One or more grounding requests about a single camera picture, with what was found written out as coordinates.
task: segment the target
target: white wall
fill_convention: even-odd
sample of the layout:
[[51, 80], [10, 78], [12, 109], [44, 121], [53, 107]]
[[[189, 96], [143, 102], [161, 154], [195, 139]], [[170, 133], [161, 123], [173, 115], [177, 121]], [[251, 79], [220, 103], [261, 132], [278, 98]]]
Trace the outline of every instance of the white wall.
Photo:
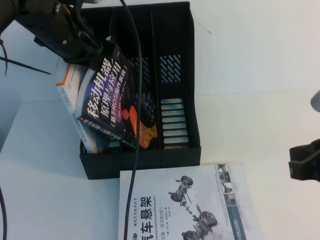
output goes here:
[[6, 140], [21, 102], [58, 100], [54, 73], [58, 56], [33, 42], [34, 36], [17, 22], [2, 34], [8, 58], [47, 71], [53, 75], [35, 72], [0, 61], [0, 150]]
[[[118, 5], [119, 0], [103, 0], [85, 6]], [[191, 10], [197, 95], [320, 89], [320, 1], [191, 0]], [[58, 57], [16, 22], [2, 38], [10, 59], [54, 72]], [[0, 74], [0, 148], [20, 102], [59, 99], [53, 82], [52, 76], [11, 64], [7, 77]]]

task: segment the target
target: robotic arm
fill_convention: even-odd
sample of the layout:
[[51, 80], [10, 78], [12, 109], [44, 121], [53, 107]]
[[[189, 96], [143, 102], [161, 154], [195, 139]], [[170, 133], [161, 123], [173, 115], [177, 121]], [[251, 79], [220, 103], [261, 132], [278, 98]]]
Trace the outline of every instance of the robotic arm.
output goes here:
[[0, 0], [0, 35], [16, 20], [35, 35], [34, 41], [47, 47], [67, 63], [98, 70], [102, 54], [114, 44], [95, 37], [80, 15], [83, 3], [101, 0]]

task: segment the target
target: dark book cover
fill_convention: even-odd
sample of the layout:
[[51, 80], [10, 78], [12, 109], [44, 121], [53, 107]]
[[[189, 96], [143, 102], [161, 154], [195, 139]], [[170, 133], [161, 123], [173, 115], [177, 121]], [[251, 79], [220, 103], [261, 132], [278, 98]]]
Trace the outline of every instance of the dark book cover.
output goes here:
[[[140, 146], [157, 139], [156, 102], [142, 84]], [[119, 49], [105, 56], [100, 71], [89, 69], [82, 81], [75, 116], [129, 146], [137, 143], [138, 76]]]

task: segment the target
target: white page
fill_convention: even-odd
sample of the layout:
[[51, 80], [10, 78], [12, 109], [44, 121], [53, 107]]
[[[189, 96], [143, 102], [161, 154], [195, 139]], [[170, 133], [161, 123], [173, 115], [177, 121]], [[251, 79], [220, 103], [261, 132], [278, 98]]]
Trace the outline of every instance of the white page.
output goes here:
[[[119, 240], [124, 238], [131, 174], [120, 174]], [[137, 171], [127, 239], [134, 233], [138, 240], [263, 239], [241, 164]]]

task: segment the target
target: book spine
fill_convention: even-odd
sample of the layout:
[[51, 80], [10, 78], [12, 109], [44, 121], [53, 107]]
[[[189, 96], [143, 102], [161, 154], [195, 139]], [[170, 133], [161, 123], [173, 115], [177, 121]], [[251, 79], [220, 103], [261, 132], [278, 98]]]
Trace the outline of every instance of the book spine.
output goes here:
[[86, 117], [85, 115], [81, 115], [78, 117], [78, 120], [80, 120], [82, 123], [88, 125], [91, 128], [95, 128], [99, 130], [100, 132], [114, 138], [115, 140], [121, 141], [124, 144], [136, 148], [136, 146], [132, 143], [127, 142], [123, 137], [120, 137], [119, 135], [116, 135], [112, 132], [112, 129], [110, 126], [108, 126], [106, 123], [99, 122], [99, 121], [92, 121], [91, 118]]
[[85, 130], [81, 124], [81, 122], [75, 118], [75, 108], [72, 106], [71, 102], [70, 102], [70, 99], [68, 97], [68, 94], [66, 93], [65, 91], [65, 88], [64, 88], [64, 85], [63, 86], [58, 86], [58, 91], [62, 97], [62, 100], [69, 112], [69, 114], [71, 115], [72, 117], [72, 120], [73, 120], [73, 123], [80, 135], [80, 138], [84, 144], [84, 147], [86, 148], [87, 152], [88, 153], [94, 153], [94, 148], [93, 146], [91, 145], [91, 143], [88, 141], [88, 136], [87, 134], [85, 133]]

